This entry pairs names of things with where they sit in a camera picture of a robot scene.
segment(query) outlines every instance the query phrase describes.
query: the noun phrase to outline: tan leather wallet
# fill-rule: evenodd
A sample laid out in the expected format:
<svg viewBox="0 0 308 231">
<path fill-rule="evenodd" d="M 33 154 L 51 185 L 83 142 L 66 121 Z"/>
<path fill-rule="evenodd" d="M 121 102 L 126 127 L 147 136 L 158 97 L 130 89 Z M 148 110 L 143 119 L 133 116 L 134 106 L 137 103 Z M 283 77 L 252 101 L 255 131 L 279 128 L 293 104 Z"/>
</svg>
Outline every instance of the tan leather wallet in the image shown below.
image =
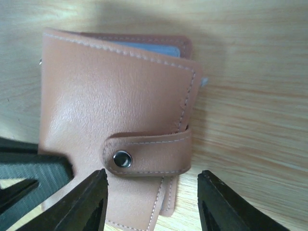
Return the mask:
<svg viewBox="0 0 308 231">
<path fill-rule="evenodd" d="M 172 57 L 114 41 L 175 46 Z M 151 231 L 171 216 L 179 174 L 191 167 L 188 120 L 202 69 L 184 36 L 75 33 L 45 29 L 39 150 L 64 154 L 75 178 L 108 175 L 106 223 Z"/>
</svg>

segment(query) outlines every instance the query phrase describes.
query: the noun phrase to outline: black plastic object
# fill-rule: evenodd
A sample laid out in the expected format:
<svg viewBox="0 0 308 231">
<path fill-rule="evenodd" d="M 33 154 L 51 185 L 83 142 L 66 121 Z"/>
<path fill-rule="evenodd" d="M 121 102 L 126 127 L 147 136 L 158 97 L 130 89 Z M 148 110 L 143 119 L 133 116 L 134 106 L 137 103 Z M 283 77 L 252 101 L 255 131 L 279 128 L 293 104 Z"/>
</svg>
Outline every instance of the black plastic object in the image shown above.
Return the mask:
<svg viewBox="0 0 308 231">
<path fill-rule="evenodd" d="M 102 231 L 107 209 L 107 187 L 105 170 L 97 170 L 18 231 Z"/>
<path fill-rule="evenodd" d="M 0 231 L 7 230 L 74 177 L 72 166 L 64 156 L 35 153 L 35 144 L 1 139 L 0 179 L 25 181 L 0 191 L 6 195 L 0 204 Z"/>
<path fill-rule="evenodd" d="M 0 137 L 0 151 L 10 152 L 10 153 L 16 152 L 16 153 L 37 154 L 38 145 L 35 143 L 12 141 L 12 140 Z"/>
<path fill-rule="evenodd" d="M 203 231 L 288 231 L 208 170 L 198 175 L 198 207 Z"/>
<path fill-rule="evenodd" d="M 0 189 L 0 214 L 38 187 L 37 180 L 23 180 L 6 189 Z"/>
</svg>

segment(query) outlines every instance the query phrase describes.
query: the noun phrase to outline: metal snap button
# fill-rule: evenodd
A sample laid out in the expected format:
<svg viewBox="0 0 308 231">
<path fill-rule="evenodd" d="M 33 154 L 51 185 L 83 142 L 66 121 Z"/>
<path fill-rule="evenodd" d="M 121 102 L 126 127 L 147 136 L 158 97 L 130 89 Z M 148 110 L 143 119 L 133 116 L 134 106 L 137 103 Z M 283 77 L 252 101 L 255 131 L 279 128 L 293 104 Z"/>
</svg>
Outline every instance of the metal snap button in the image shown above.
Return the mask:
<svg viewBox="0 0 308 231">
<path fill-rule="evenodd" d="M 129 153 L 125 151 L 117 151 L 114 154 L 114 163 L 118 167 L 130 167 L 132 158 Z"/>
</svg>

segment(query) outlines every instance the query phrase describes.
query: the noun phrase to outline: wooden table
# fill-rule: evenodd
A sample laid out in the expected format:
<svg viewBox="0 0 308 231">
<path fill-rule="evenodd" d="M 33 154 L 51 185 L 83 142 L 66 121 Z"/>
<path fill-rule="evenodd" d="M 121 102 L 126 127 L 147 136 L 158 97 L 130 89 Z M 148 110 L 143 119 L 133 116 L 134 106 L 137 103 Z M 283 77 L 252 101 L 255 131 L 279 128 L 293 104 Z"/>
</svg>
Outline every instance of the wooden table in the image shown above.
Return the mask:
<svg viewBox="0 0 308 231">
<path fill-rule="evenodd" d="M 174 215 L 160 217 L 156 230 L 201 230 L 203 169 L 289 229 L 308 230 L 306 0 L 3 0 L 0 136 L 38 142 L 46 26 L 192 39 L 209 84 L 191 118 L 192 168 L 180 178 Z"/>
</svg>

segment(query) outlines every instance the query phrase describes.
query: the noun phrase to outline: wallet strap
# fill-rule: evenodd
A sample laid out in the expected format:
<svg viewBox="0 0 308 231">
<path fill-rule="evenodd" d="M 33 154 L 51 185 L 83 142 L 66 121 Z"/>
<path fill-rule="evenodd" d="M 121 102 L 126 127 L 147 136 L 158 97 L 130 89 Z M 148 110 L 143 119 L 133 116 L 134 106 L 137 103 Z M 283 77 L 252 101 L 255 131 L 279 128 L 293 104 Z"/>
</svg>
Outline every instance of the wallet strap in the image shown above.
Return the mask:
<svg viewBox="0 0 308 231">
<path fill-rule="evenodd" d="M 106 140 L 103 163 L 118 176 L 176 176 L 191 167 L 192 131 L 160 136 L 124 136 Z M 129 167 L 119 167 L 116 153 L 129 155 Z"/>
</svg>

